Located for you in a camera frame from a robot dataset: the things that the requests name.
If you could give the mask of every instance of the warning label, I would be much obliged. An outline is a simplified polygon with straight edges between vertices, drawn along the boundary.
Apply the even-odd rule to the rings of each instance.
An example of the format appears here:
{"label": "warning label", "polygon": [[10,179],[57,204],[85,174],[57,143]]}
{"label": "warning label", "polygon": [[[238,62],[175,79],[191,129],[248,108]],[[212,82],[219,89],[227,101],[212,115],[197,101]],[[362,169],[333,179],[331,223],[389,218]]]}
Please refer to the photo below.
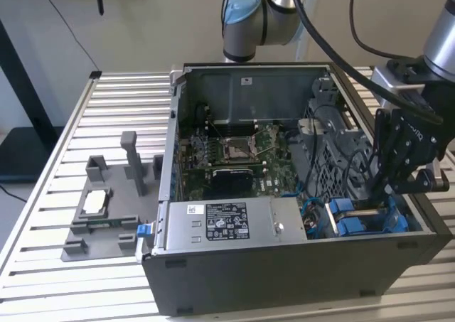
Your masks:
{"label": "warning label", "polygon": [[207,239],[249,239],[246,203],[214,203],[205,206]]}

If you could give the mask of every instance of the blue cable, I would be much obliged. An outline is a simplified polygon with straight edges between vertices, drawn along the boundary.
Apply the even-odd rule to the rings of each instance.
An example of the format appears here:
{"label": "blue cable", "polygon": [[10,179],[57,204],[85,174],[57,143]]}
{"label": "blue cable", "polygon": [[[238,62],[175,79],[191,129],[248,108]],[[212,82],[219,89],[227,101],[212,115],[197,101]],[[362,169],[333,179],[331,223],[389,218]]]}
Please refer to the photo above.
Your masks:
{"label": "blue cable", "polygon": [[296,191],[295,193],[283,193],[281,195],[282,198],[295,198],[296,196],[299,196],[299,194],[301,193],[303,189],[303,186],[301,184],[301,182],[297,183],[297,187],[296,187]]}
{"label": "blue cable", "polygon": [[317,197],[309,198],[307,201],[305,201],[304,205],[301,208],[301,216],[302,217],[304,216],[304,213],[305,213],[305,210],[306,210],[306,207],[308,206],[308,204],[310,202],[313,202],[313,201],[319,201],[320,203],[322,203],[321,199],[319,199]]}

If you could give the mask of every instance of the wire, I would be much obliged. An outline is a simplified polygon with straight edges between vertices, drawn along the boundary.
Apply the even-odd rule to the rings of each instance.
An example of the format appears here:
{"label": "wire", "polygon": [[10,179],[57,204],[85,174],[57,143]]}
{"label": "wire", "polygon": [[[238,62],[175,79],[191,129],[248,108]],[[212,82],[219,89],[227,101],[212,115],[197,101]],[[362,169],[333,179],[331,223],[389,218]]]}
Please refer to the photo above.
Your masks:
{"label": "wire", "polygon": [[349,26],[350,26],[350,32],[352,33],[354,40],[363,50],[366,50],[367,52],[370,52],[372,54],[379,55],[380,57],[389,58],[389,59],[409,58],[405,55],[392,54],[392,53],[387,53],[387,52],[382,52],[380,50],[376,50],[375,48],[364,44],[359,39],[359,37],[357,35],[357,31],[355,30],[355,24],[354,24],[354,0],[349,0]]}
{"label": "wire", "polygon": [[5,192],[5,194],[11,196],[12,198],[15,198],[15,199],[17,199],[17,200],[20,200],[20,201],[22,201],[23,203],[27,203],[27,200],[26,200],[26,199],[23,199],[23,198],[21,198],[20,196],[17,196],[17,195],[14,195],[14,194],[8,192],[8,191],[5,189],[5,187],[3,187],[2,185],[0,185],[0,189],[2,189],[2,191]]}
{"label": "wire", "polygon": [[367,79],[364,75],[360,74],[355,68],[353,68],[349,63],[347,63],[337,52],[327,43],[327,41],[319,34],[316,27],[313,26],[309,17],[306,15],[304,5],[302,4],[301,0],[294,0],[296,4],[297,12],[299,13],[299,17],[301,22],[303,23],[305,29],[308,31],[310,36],[316,41],[319,47],[329,56],[330,59],[334,61],[334,63],[341,68],[344,72],[346,72],[350,77],[352,77],[356,82],[360,85],[366,87],[370,91],[374,92],[378,96],[382,97],[383,99],[387,100],[391,104],[396,105],[397,107],[407,110],[408,112],[412,113],[413,115],[424,119],[427,122],[432,124],[441,124],[442,118],[440,116],[435,115],[430,111],[425,111],[422,108],[419,108],[414,103],[408,102],[401,97],[398,97],[391,92],[387,91],[384,87],[372,82],[371,80]]}
{"label": "wire", "polygon": [[316,152],[317,152],[317,148],[318,148],[317,147],[318,135],[316,133],[316,125],[314,124],[314,116],[313,116],[312,122],[313,122],[313,150],[311,152],[310,169],[308,170],[308,173],[306,174],[305,182],[304,182],[305,194],[307,194],[307,196],[309,198],[318,196],[318,184],[316,184],[316,189],[315,189],[315,194],[314,195],[311,195],[310,192],[308,191],[308,184],[309,184],[309,181],[310,181],[311,173],[313,173],[314,165],[316,163]]}
{"label": "wire", "polygon": [[342,191],[343,194],[346,195],[346,191],[348,190],[348,177],[349,177],[349,170],[352,166],[352,163],[354,161],[355,155],[360,154],[362,156],[363,162],[365,163],[365,166],[368,168],[368,176],[370,178],[373,177],[373,174],[371,173],[370,167],[368,167],[368,159],[367,156],[363,153],[362,149],[356,149],[354,152],[349,156],[348,159],[348,164],[346,166],[345,172],[343,173],[343,180],[342,180]]}
{"label": "wire", "polygon": [[74,34],[73,30],[71,29],[70,25],[68,24],[68,22],[65,20],[65,18],[63,17],[63,15],[61,14],[61,12],[58,10],[57,6],[52,2],[52,0],[48,0],[49,3],[52,5],[52,7],[54,7],[55,11],[58,13],[58,15],[61,17],[61,19],[63,20],[63,22],[65,23],[65,25],[68,27],[68,30],[70,31],[71,35],[73,36],[74,40],[76,41],[76,43],[79,45],[79,47],[82,48],[82,50],[84,51],[84,53],[87,55],[87,57],[90,59],[90,61],[92,62],[92,64],[94,65],[94,67],[97,69],[97,71],[100,70],[100,68],[98,67],[98,65],[96,64],[96,62],[92,59],[92,57],[90,56],[90,54],[88,54],[87,50],[85,50],[84,46],[82,46],[82,44],[79,42],[79,40],[76,38],[76,35]]}
{"label": "wire", "polygon": [[309,203],[313,202],[313,201],[319,201],[320,203],[321,202],[321,199],[319,198],[316,198],[316,197],[313,197],[313,198],[309,198],[307,201],[305,201],[304,205],[302,206],[301,208],[301,216],[303,217],[304,214],[305,214],[305,210],[306,210],[306,207],[308,206]]}
{"label": "wire", "polygon": [[221,4],[221,35],[225,36],[225,19],[226,19],[226,11],[228,10],[228,3],[229,0],[223,0]]}

